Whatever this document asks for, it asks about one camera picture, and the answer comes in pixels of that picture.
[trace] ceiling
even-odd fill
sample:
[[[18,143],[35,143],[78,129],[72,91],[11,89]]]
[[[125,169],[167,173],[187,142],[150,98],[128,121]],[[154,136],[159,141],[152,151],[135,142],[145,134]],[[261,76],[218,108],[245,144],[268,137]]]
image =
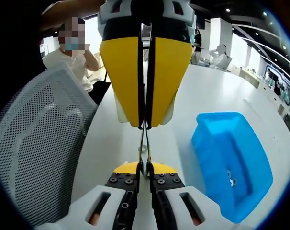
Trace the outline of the ceiling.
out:
[[[200,14],[206,19],[221,17],[232,24],[255,27],[247,28],[240,26],[238,30],[234,30],[234,33],[240,37],[264,44],[285,58],[290,59],[288,40],[284,39],[285,35],[279,34],[276,29],[276,25],[278,24],[277,19],[274,18],[273,14],[267,8],[259,5],[259,3],[252,0],[191,0],[190,4],[194,8],[196,15]],[[262,32],[259,29],[263,29],[276,36]],[[247,43],[259,51],[258,44],[250,41],[247,41]],[[268,59],[276,63],[290,75],[290,64],[284,58],[263,46],[260,47],[265,51]]]

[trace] white table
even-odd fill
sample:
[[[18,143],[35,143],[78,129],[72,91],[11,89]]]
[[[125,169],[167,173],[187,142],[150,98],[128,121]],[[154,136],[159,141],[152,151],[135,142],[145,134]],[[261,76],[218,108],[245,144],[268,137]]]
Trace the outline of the white table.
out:
[[[246,80],[231,73],[189,65],[178,90],[172,120],[149,132],[152,160],[177,169],[187,185],[204,191],[191,146],[196,116],[205,112],[241,112],[267,153],[274,182],[256,209],[243,221],[257,226],[277,202],[290,177],[290,133],[268,99]],[[89,128],[76,169],[72,201],[98,184],[125,161],[138,160],[141,131],[117,119],[110,87]],[[142,179],[135,217],[138,230],[156,229],[148,182]]]

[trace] white mesh chair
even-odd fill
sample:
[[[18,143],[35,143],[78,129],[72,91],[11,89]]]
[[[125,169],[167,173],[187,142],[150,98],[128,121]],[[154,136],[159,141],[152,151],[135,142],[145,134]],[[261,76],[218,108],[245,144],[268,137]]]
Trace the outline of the white mesh chair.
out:
[[[68,213],[97,105],[65,64],[31,80],[0,115],[0,180],[33,225]]]

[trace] blue container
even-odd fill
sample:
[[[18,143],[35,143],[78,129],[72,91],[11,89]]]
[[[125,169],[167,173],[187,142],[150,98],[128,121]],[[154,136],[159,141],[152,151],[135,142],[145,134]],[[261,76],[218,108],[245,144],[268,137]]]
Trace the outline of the blue container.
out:
[[[240,113],[207,113],[196,118],[192,144],[206,195],[221,214],[240,223],[273,183],[272,171],[252,127]]]

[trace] black chair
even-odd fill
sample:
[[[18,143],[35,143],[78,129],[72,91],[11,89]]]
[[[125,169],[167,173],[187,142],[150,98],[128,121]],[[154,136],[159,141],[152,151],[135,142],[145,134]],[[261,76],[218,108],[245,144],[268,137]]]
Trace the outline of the black chair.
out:
[[[102,81],[97,81],[93,85],[93,90],[89,92],[90,97],[93,99],[93,101],[100,105],[104,95],[106,94],[109,86],[111,85],[111,82],[106,82],[107,79],[107,72],[105,75],[105,79]]]

